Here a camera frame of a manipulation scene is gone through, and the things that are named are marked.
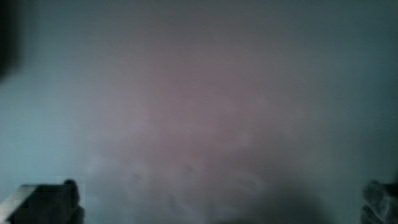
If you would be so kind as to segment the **gripper left finger with silver tip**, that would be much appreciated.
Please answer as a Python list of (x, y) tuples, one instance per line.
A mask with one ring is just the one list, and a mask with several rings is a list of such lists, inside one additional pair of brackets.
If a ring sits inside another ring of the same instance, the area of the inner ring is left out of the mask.
[(77, 182), (24, 184), (4, 200), (4, 224), (84, 224)]

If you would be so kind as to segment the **gripper right finger with black tip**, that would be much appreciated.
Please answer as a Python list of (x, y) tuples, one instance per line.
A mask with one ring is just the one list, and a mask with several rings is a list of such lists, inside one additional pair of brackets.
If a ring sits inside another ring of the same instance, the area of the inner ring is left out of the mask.
[(398, 224), (398, 184), (372, 181), (363, 188), (361, 224)]

